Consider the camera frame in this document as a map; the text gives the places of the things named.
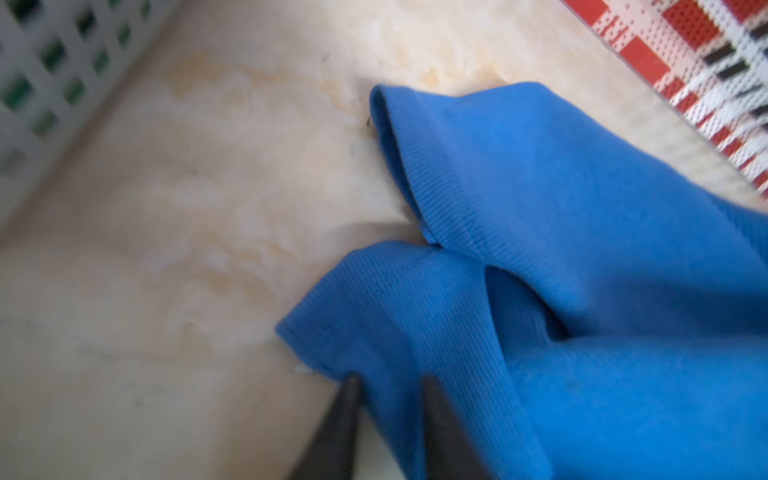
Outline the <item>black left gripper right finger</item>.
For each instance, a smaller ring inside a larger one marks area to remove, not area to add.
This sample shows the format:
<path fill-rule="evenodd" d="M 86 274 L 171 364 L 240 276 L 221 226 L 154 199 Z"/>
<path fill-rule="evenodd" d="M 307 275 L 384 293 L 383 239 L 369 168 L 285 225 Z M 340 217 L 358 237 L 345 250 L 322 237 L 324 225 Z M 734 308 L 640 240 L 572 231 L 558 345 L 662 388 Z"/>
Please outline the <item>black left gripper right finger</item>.
<path fill-rule="evenodd" d="M 422 377 L 424 449 L 428 479 L 491 479 L 439 379 Z"/>

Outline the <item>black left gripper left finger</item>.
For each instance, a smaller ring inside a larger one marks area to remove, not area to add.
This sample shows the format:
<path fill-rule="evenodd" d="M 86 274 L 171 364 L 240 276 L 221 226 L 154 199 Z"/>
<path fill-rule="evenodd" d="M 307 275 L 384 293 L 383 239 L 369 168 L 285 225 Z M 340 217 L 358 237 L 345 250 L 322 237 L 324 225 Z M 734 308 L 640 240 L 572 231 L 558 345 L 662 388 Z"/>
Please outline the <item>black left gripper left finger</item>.
<path fill-rule="evenodd" d="M 348 375 L 323 417 L 314 438 L 287 479 L 350 480 L 354 476 L 356 438 L 363 381 Z"/>

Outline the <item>blue tank top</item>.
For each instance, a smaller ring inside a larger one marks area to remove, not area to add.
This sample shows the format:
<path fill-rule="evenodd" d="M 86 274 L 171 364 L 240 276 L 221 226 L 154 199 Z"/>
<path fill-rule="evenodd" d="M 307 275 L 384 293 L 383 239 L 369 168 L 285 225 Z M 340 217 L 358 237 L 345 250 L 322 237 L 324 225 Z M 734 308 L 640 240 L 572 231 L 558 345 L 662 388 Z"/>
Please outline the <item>blue tank top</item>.
<path fill-rule="evenodd" d="M 277 333 L 362 378 L 408 477 L 426 374 L 499 479 L 766 477 L 765 214 L 538 83 L 370 110 L 426 242 L 350 253 Z"/>

